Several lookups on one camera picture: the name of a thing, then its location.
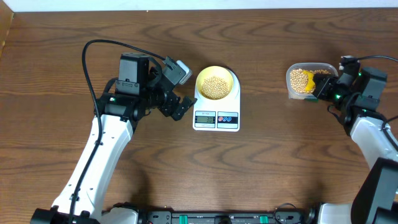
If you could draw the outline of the yellow measuring scoop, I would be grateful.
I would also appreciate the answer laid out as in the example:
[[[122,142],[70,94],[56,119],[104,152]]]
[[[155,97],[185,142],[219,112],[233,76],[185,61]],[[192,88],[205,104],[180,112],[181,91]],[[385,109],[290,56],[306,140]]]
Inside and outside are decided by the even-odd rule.
[[[305,91],[310,93],[315,88],[315,82],[313,81],[313,78],[314,78],[315,74],[312,73],[312,72],[309,72],[307,70],[304,70],[303,74],[305,74],[307,76],[307,78],[308,78],[308,82],[307,82],[307,85],[305,87]]]

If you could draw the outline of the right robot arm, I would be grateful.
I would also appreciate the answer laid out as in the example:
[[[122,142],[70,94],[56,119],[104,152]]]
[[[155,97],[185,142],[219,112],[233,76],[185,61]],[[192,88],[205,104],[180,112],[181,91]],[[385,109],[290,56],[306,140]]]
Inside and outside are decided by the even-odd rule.
[[[329,101],[358,145],[370,172],[351,204],[324,203],[317,223],[397,223],[397,139],[376,111],[387,75],[375,68],[345,70],[340,77],[316,74],[313,94]]]

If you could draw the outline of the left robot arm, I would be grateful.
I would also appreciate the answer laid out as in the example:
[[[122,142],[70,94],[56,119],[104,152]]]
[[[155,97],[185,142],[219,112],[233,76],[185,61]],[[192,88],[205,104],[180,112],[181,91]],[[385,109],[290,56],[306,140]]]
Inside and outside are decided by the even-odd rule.
[[[120,158],[132,140],[138,121],[147,110],[157,108],[178,121],[196,103],[189,96],[180,99],[172,89],[153,87],[140,95],[106,85],[96,100],[87,144],[67,185],[50,209],[35,210],[31,223],[144,223],[139,211],[122,203],[103,211],[104,198]]]

